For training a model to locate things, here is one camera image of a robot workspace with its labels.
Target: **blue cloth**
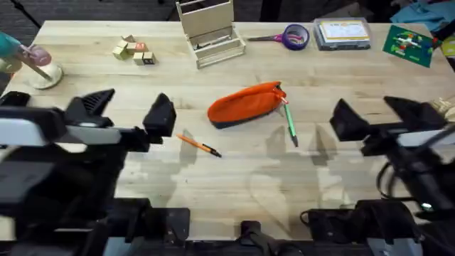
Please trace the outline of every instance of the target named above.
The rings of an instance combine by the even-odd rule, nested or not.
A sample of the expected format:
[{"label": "blue cloth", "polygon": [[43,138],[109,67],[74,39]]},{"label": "blue cloth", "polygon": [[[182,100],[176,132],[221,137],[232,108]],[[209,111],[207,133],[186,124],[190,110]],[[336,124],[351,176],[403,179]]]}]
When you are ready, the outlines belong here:
[{"label": "blue cloth", "polygon": [[21,42],[0,31],[0,58],[17,52]]},{"label": "blue cloth", "polygon": [[455,1],[436,4],[413,3],[397,12],[390,20],[393,23],[424,23],[430,31],[438,31],[443,22],[455,19]]}]

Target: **green pen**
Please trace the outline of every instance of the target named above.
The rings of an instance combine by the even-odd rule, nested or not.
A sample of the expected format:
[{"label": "green pen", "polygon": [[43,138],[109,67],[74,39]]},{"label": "green pen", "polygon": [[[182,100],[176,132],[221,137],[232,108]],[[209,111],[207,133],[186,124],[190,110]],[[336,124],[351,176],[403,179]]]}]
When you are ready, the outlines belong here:
[{"label": "green pen", "polygon": [[289,133],[291,135],[291,140],[294,143],[295,147],[299,146],[299,141],[297,140],[296,129],[294,128],[294,121],[292,120],[291,110],[289,110],[288,105],[284,106],[284,111],[286,112],[287,123],[289,125]]}]

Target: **cloth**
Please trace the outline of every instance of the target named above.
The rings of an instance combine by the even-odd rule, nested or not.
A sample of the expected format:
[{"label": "cloth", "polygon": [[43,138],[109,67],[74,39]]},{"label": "cloth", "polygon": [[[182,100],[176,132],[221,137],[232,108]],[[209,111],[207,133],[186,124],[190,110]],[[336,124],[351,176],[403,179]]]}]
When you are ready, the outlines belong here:
[{"label": "cloth", "polygon": [[413,3],[397,12],[393,23],[424,23],[430,31],[438,31],[444,23],[455,19],[455,1],[435,4]]}]

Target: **pen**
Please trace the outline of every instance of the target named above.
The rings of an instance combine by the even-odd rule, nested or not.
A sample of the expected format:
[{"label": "pen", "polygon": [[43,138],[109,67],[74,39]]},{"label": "pen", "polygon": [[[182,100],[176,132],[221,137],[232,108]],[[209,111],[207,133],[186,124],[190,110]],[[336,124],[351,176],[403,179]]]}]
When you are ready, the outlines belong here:
[{"label": "pen", "polygon": [[299,141],[297,140],[296,129],[294,128],[294,121],[292,121],[292,115],[288,105],[284,106],[284,111],[286,112],[286,118],[287,123],[289,125],[289,133],[291,135],[292,142],[294,143],[295,147],[298,147]]},{"label": "pen", "polygon": [[199,149],[202,149],[205,152],[208,152],[208,153],[212,154],[213,156],[221,157],[220,153],[218,153],[215,149],[213,149],[213,148],[211,148],[211,147],[209,147],[209,146],[207,146],[205,144],[201,144],[201,143],[195,142],[192,139],[189,139],[189,138],[183,136],[182,134],[177,134],[177,137],[179,137],[184,142],[188,142],[189,144],[191,144],[191,145],[193,145],[195,147],[198,147]]}]

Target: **orange pen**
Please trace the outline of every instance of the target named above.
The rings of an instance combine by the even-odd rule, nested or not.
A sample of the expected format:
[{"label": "orange pen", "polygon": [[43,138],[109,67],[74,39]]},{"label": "orange pen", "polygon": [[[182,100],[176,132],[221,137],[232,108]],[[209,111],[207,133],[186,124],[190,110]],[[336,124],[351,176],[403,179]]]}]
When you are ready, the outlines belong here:
[{"label": "orange pen", "polygon": [[221,157],[221,154],[218,153],[215,149],[205,145],[205,144],[201,144],[201,143],[198,143],[198,142],[195,142],[193,141],[192,139],[190,138],[187,138],[185,136],[183,136],[182,134],[177,134],[177,137],[180,138],[181,140],[183,140],[184,142],[188,142],[189,144],[195,146],[195,147],[198,147],[199,149],[202,149],[203,151],[205,152],[208,152],[214,156],[218,156],[218,157]]}]

